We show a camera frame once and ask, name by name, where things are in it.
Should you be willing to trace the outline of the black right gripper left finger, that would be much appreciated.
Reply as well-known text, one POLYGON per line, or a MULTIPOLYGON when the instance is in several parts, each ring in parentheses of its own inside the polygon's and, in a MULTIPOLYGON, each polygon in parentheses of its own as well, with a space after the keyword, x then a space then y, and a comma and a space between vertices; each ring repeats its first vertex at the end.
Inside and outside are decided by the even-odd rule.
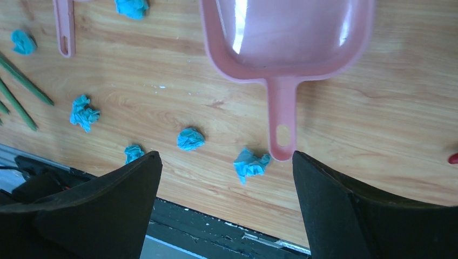
POLYGON ((86 182, 47 172, 1 191, 1 258, 139 258, 162 167, 151 151, 86 182))

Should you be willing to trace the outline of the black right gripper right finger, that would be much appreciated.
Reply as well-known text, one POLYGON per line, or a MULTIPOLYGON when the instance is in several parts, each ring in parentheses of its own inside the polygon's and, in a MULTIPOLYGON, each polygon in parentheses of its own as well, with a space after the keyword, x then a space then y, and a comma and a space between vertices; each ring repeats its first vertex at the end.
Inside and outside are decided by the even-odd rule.
POLYGON ((457 207, 389 193, 303 152, 292 164, 313 258, 457 258, 457 207))

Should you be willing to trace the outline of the pink plastic dustpan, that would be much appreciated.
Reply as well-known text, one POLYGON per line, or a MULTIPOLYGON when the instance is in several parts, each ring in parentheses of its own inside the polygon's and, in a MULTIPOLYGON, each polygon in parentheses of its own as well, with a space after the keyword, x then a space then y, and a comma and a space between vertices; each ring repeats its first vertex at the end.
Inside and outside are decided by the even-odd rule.
POLYGON ((200 1, 215 69, 267 90, 268 149, 289 160, 297 146, 297 87, 343 72, 364 52, 375 1, 200 1))

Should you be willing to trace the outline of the pink hand brush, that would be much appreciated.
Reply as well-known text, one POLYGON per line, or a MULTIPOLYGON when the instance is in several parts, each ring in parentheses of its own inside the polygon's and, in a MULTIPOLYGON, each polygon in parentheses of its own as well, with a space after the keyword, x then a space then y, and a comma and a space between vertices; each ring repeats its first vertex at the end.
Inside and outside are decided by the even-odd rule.
POLYGON ((75 20, 72 0, 53 0, 57 46, 61 55, 71 58, 76 53, 75 20))

